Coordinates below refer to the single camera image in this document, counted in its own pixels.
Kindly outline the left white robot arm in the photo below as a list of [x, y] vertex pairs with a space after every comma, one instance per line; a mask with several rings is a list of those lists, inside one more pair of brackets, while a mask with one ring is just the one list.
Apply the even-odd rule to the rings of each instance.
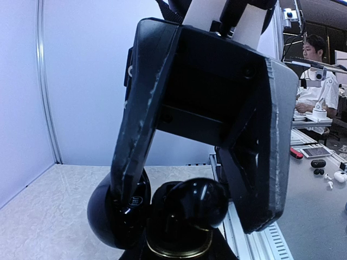
[[134, 194], [160, 130], [220, 148], [245, 233], [281, 217], [298, 77], [249, 44], [265, 31], [274, 6], [227, 1], [218, 32], [156, 18], [139, 21], [111, 166], [117, 203]]

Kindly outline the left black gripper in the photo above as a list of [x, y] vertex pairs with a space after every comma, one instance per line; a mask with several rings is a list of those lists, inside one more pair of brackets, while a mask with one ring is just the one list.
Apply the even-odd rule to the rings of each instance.
[[232, 128], [219, 156], [221, 150], [234, 155], [257, 198], [268, 187], [264, 197], [279, 219], [287, 195], [296, 73], [215, 34], [153, 18], [137, 25], [131, 66], [111, 166], [113, 199], [126, 204], [134, 194], [156, 128], [213, 146]]

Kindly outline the black earbud charging case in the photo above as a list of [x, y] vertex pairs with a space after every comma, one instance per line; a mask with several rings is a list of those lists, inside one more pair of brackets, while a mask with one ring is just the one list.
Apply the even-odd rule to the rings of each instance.
[[219, 230], [228, 210], [224, 187], [210, 178], [163, 183], [155, 192], [143, 172], [133, 196], [121, 203], [105, 177], [92, 193], [87, 219], [121, 259], [235, 259]]

